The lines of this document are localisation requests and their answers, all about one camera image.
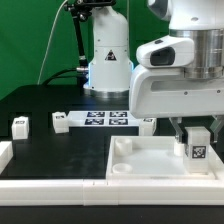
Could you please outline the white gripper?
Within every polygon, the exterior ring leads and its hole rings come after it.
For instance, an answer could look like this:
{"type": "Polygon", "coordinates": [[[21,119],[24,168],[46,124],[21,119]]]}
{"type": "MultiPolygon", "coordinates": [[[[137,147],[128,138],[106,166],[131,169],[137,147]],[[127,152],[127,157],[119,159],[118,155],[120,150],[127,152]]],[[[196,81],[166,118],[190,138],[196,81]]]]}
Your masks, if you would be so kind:
{"type": "Polygon", "coordinates": [[[213,143],[224,127],[224,78],[185,79],[181,68],[138,65],[130,83],[129,110],[135,118],[170,118],[178,143],[184,142],[181,117],[217,115],[213,143]]]}

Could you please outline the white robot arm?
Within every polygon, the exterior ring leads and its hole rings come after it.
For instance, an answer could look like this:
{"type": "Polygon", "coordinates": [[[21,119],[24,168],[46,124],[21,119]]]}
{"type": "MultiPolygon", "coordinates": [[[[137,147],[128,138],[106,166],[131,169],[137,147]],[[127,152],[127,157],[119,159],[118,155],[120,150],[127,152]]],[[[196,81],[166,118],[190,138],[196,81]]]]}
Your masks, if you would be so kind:
{"type": "Polygon", "coordinates": [[[87,93],[129,94],[136,118],[224,115],[224,0],[147,0],[169,34],[125,52],[127,24],[110,7],[93,11],[94,57],[87,93]]]}

